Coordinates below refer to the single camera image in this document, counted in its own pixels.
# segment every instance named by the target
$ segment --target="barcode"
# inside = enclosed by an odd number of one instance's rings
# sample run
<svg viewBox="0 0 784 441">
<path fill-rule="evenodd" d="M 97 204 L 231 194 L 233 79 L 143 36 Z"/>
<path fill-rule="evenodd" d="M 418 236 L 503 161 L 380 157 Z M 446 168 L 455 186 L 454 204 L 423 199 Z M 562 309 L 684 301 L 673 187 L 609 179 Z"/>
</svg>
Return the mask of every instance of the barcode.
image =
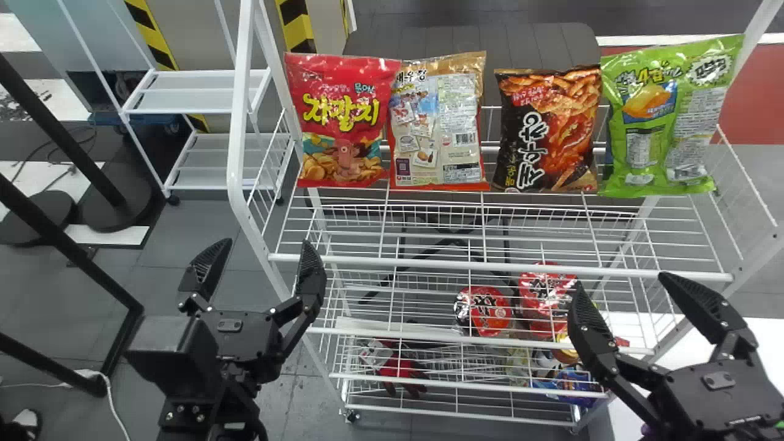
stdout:
<svg viewBox="0 0 784 441">
<path fill-rule="evenodd" d="M 455 144 L 473 144 L 477 142 L 477 133 L 455 133 Z"/>
</svg>

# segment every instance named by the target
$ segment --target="wire grid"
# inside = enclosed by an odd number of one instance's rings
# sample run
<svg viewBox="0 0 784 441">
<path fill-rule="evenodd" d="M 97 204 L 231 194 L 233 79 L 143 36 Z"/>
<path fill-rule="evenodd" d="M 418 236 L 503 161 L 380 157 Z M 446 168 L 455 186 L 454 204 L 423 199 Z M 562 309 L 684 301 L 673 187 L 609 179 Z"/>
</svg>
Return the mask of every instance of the wire grid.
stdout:
<svg viewBox="0 0 784 441">
<path fill-rule="evenodd" d="M 275 253 L 302 239 L 320 252 L 360 259 L 421 259 L 721 272 L 689 198 L 662 197 L 649 213 L 596 195 L 519 195 L 374 188 L 320 189 L 322 212 L 295 190 Z"/>
<path fill-rule="evenodd" d="M 595 399 L 606 397 L 601 386 L 583 381 L 588 391 L 573 392 L 530 388 L 532 377 L 529 356 L 519 348 L 489 347 L 479 344 L 444 344 L 433 348 L 410 349 L 418 341 L 384 339 L 389 346 L 403 349 L 403 360 L 415 360 L 418 372 L 426 379 L 379 375 L 357 356 L 368 338 L 349 335 L 322 335 L 330 377 L 343 393 L 347 408 L 387 410 L 415 414 L 460 414 L 490 420 L 522 421 L 535 424 L 571 426 L 575 421 L 573 405 L 559 400 L 558 394 L 574 393 Z M 394 365 L 397 360 L 389 362 Z M 556 384 L 552 378 L 537 378 L 542 383 Z M 407 385 L 425 384 L 426 392 L 414 399 L 404 389 Z M 383 383 L 391 383 L 395 396 L 389 396 Z"/>
<path fill-rule="evenodd" d="M 771 239 L 779 225 L 721 127 L 717 131 L 719 142 L 711 145 L 706 158 L 716 190 L 707 197 L 728 234 L 733 257 L 744 261 Z"/>
<path fill-rule="evenodd" d="M 328 277 L 327 297 L 312 333 L 481 341 L 491 347 L 572 348 L 564 340 L 568 302 L 553 307 L 547 315 L 527 308 L 519 301 L 519 274 L 332 267 Z M 629 347 L 623 349 L 626 352 L 652 354 L 659 338 L 676 322 L 673 305 L 658 283 L 644 285 L 647 279 L 586 276 L 579 277 L 579 281 L 613 334 L 628 342 Z M 475 286 L 489 286 L 499 292 L 503 298 L 499 304 L 510 308 L 506 310 L 508 324 L 486 326 L 481 333 L 472 320 L 467 326 L 456 324 L 457 295 Z M 485 330 L 497 335 L 488 338 L 491 333 Z"/>
<path fill-rule="evenodd" d="M 249 151 L 260 157 L 261 167 L 255 177 L 243 180 L 243 188 L 249 189 L 245 204 L 262 227 L 262 234 L 267 228 L 275 202 L 281 197 L 283 178 L 294 148 L 294 141 L 286 123 L 285 109 L 281 110 L 271 135 L 269 140 L 265 141 L 257 136 L 258 149 L 246 148 L 243 152 L 245 161 L 252 160 L 247 155 Z"/>
</svg>

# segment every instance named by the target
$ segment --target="white cable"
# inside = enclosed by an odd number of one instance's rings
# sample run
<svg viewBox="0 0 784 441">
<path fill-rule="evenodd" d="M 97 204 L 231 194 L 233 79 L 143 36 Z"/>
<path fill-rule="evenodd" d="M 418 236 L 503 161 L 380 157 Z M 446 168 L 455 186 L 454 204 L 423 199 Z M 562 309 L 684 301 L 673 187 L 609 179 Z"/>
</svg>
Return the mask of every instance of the white cable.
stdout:
<svg viewBox="0 0 784 441">
<path fill-rule="evenodd" d="M 111 414 L 114 415 L 114 419 L 117 421 L 117 424 L 120 426 L 122 430 L 122 434 L 125 436 L 125 441 L 131 441 L 131 437 L 128 436 L 128 431 L 125 430 L 125 425 L 122 424 L 122 420 L 120 420 L 120 416 L 117 415 L 117 411 L 114 409 L 114 399 L 111 396 L 111 382 L 109 381 L 109 377 L 107 377 L 103 372 L 98 372 L 98 375 L 103 378 L 103 382 L 106 383 L 106 393 L 109 398 L 109 409 L 111 409 Z"/>
<path fill-rule="evenodd" d="M 120 426 L 120 429 L 122 430 L 122 434 L 125 436 L 125 441 L 131 441 L 131 437 L 128 436 L 128 431 L 125 430 L 125 425 L 122 424 L 122 420 L 120 419 L 120 416 L 117 415 L 117 410 L 114 408 L 114 398 L 111 396 L 111 381 L 109 381 L 109 377 L 107 377 L 103 372 L 98 372 L 89 369 L 80 369 L 77 370 L 76 372 L 85 378 L 94 377 L 96 375 L 100 375 L 100 377 L 103 378 L 103 382 L 106 383 L 106 394 L 109 399 L 109 409 L 111 410 L 111 414 L 114 416 L 114 420 L 117 421 L 117 424 Z M 21 386 L 39 386 L 42 388 L 72 388 L 73 387 L 68 383 L 59 383 L 58 385 L 44 385 L 40 383 L 20 383 L 18 385 L 0 386 L 0 389 L 19 388 Z"/>
</svg>

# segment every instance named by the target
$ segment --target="black metal stand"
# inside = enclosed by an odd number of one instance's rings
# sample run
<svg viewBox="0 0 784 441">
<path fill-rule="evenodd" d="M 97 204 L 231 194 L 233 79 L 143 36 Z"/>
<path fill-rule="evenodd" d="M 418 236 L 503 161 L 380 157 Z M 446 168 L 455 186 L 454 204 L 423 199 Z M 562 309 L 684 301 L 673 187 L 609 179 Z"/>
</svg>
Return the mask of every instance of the black metal stand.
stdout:
<svg viewBox="0 0 784 441">
<path fill-rule="evenodd" d="M 82 198 L 82 217 L 88 226 L 96 231 L 118 231 L 135 224 L 146 213 L 152 200 L 147 180 L 126 165 L 117 166 L 115 182 L 109 180 L 2 54 L 0 84 L 92 184 Z"/>
<path fill-rule="evenodd" d="M 101 372 L 110 376 L 119 361 L 122 351 L 128 346 L 136 323 L 144 312 L 144 306 L 120 286 L 117 281 L 104 272 L 103 269 L 93 263 L 88 258 L 87 253 L 79 248 L 79 245 L 73 239 L 61 231 L 57 225 L 46 217 L 40 208 L 33 202 L 30 202 L 18 188 L 2 175 L 0 175 L 0 202 L 5 204 L 22 221 L 30 225 L 44 240 L 52 243 L 65 257 L 128 309 L 125 321 L 122 323 L 117 337 L 114 338 L 109 354 L 101 366 Z M 0 338 L 0 351 L 33 367 L 45 370 L 56 378 L 72 384 L 85 392 L 96 395 L 94 387 L 87 386 L 83 381 L 79 380 L 85 380 L 85 378 L 18 341 L 2 336 Z"/>
<path fill-rule="evenodd" d="M 42 191 L 32 195 L 30 202 L 40 208 L 60 229 L 66 228 L 76 213 L 76 204 L 65 191 Z M 0 220 L 0 243 L 13 246 L 37 246 L 42 245 L 43 242 L 41 236 L 16 214 L 8 213 Z"/>
<path fill-rule="evenodd" d="M 0 349 L 22 363 L 33 366 L 35 369 L 42 370 L 56 379 L 81 389 L 90 395 L 99 397 L 106 395 L 106 385 L 103 382 L 103 378 L 85 378 L 46 355 L 21 344 L 19 341 L 12 339 L 4 333 L 0 333 Z"/>
</svg>

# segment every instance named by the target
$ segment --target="wire rack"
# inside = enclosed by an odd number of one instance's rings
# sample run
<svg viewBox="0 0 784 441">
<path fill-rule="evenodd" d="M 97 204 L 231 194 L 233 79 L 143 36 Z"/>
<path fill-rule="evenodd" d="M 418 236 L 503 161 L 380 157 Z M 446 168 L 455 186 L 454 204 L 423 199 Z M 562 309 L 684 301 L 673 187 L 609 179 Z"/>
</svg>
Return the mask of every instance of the wire rack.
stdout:
<svg viewBox="0 0 784 441">
<path fill-rule="evenodd" d="M 582 399 L 606 398 L 601 386 L 585 371 L 580 373 L 587 377 L 586 381 L 573 381 L 569 386 L 564 385 L 565 381 L 546 377 L 544 370 L 537 369 L 537 350 L 527 348 L 443 344 L 411 349 L 422 342 L 384 340 L 404 354 L 401 359 L 415 360 L 416 370 L 423 377 L 382 376 L 358 356 L 368 340 L 347 335 L 322 336 L 319 344 L 327 356 L 325 361 L 331 366 L 329 376 L 349 409 L 460 415 L 571 427 L 579 416 L 571 403 L 559 400 L 556 394 Z M 384 383 L 393 385 L 394 396 Z M 405 385 L 423 385 L 426 392 L 415 399 L 405 391 Z"/>
<path fill-rule="evenodd" d="M 268 18 L 256 11 L 265 54 Z M 260 24 L 266 22 L 266 33 Z M 240 22 L 243 28 L 249 23 Z M 411 191 L 379 180 L 370 188 L 264 189 L 280 182 L 287 160 L 267 155 L 250 190 L 244 176 L 249 65 L 238 42 L 229 151 L 229 199 L 261 266 L 281 298 L 292 295 L 278 265 L 295 263 L 303 239 L 318 248 L 328 291 L 303 339 L 340 406 L 409 414 L 559 425 L 579 430 L 587 408 L 608 394 L 571 360 L 570 381 L 547 354 L 573 353 L 564 339 L 566 304 L 532 314 L 518 301 L 521 273 L 575 275 L 621 351 L 656 359 L 688 327 L 656 276 L 671 271 L 729 296 L 782 248 L 778 223 L 735 149 L 717 127 L 706 168 L 717 190 L 701 195 L 606 199 L 596 194 Z M 302 133 L 281 66 L 270 65 L 284 110 L 276 133 L 302 157 Z M 604 171 L 607 107 L 594 134 L 598 179 Z M 482 110 L 485 176 L 499 151 L 498 107 Z M 267 149 L 267 152 L 279 149 Z M 389 168 L 389 149 L 382 162 Z M 288 203 L 274 201 L 288 197 Z M 280 231 L 267 228 L 278 222 Z M 512 305 L 509 320 L 478 330 L 456 320 L 461 290 L 489 286 Z M 378 341 L 395 354 L 383 365 L 359 356 Z M 403 367 L 415 375 L 401 375 Z M 392 384 L 396 391 L 390 396 Z M 424 386 L 415 398 L 405 386 Z"/>
</svg>

